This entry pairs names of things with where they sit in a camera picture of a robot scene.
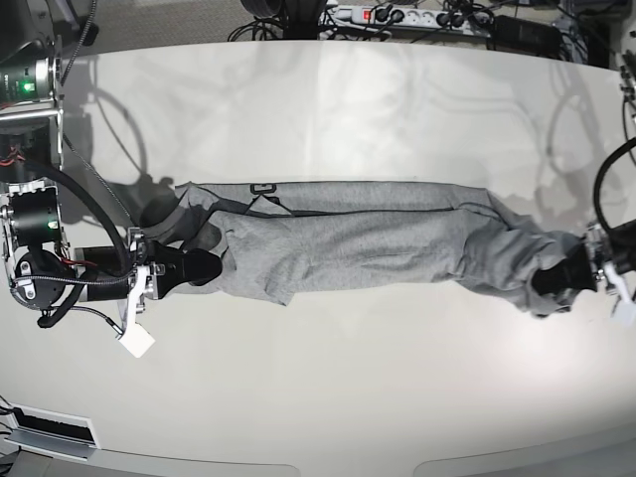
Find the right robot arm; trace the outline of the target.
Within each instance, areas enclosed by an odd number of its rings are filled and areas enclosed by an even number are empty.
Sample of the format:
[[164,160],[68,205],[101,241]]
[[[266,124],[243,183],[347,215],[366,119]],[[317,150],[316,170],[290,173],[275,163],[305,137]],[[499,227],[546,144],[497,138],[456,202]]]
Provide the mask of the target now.
[[[26,1],[1,4],[1,257],[9,290],[40,312],[50,329],[88,301],[124,303],[118,334],[131,330],[146,298],[177,286],[205,285],[223,265],[214,254],[179,251],[131,228],[121,235],[108,213],[67,175],[63,87],[73,67],[52,20],[38,20]],[[59,191],[66,189],[102,225],[109,246],[69,255]]]

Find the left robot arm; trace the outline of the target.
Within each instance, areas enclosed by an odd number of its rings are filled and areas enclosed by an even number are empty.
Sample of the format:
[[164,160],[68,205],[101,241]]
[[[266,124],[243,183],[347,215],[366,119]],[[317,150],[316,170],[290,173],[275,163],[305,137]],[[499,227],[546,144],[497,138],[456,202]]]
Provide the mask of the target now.
[[635,221],[631,219],[612,225],[606,213],[610,203],[602,196],[610,184],[620,187],[623,192],[635,186],[635,137],[628,131],[628,123],[635,120],[635,53],[627,50],[619,54],[613,50],[606,25],[606,18],[615,12],[623,12],[626,3],[608,1],[604,7],[590,10],[576,10],[573,1],[549,1],[547,4],[560,12],[554,27],[559,32],[560,56],[570,66],[599,64],[619,68],[623,143],[613,152],[605,152],[589,91],[577,72],[559,69],[559,103],[554,119],[558,119],[566,107],[573,108],[583,128],[580,142],[587,147],[591,162],[580,180],[565,173],[557,166],[553,141],[549,138],[548,165],[562,177],[571,192],[583,198],[581,214],[591,218],[591,222],[564,260],[535,273],[532,286],[541,296],[554,299],[573,298],[582,290],[596,291],[600,282],[612,292],[617,285],[609,276],[610,271],[621,278],[635,272]]

